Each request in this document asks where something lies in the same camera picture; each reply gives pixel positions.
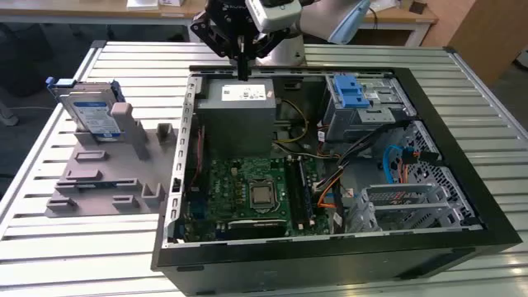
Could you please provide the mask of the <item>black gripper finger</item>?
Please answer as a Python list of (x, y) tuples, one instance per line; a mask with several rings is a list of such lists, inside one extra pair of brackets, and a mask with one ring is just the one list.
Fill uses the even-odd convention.
[(237, 37), (228, 36), (217, 26), (210, 25), (206, 11), (198, 13), (190, 23), (190, 31), (221, 58), (228, 58), (236, 66), (237, 79), (244, 81), (244, 54)]
[(256, 40), (256, 34), (244, 35), (242, 41), (242, 81), (248, 80), (250, 75), (250, 63), (256, 58), (264, 58), (277, 47), (278, 43), (289, 34), (289, 29), (284, 28), (269, 34), (265, 34), (261, 39)]

